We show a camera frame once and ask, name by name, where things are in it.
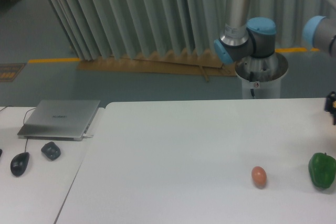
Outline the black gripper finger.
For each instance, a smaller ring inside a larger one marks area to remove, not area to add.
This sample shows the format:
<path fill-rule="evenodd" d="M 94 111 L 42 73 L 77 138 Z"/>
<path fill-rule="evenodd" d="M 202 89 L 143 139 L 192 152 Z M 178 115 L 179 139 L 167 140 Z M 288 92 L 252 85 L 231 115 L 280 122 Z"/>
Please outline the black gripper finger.
<path fill-rule="evenodd" d="M 324 110 L 329 112 L 333 118 L 332 124 L 335 125 L 335 91 L 330 92 L 325 98 Z"/>

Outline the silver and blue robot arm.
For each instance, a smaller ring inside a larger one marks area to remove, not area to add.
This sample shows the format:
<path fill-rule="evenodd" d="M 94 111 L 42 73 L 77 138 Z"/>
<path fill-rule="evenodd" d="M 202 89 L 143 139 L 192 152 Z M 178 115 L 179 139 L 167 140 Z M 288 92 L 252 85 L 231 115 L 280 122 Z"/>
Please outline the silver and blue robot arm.
<path fill-rule="evenodd" d="M 215 51 L 222 63 L 235 62 L 245 99 L 258 96 L 279 97 L 274 82 L 288 71 L 284 56 L 275 53 L 276 25 L 264 17 L 247 19 L 250 0 L 226 0 L 225 27 L 214 40 Z M 302 36 L 309 46 L 335 57 L 335 19 L 314 16 L 305 24 Z"/>

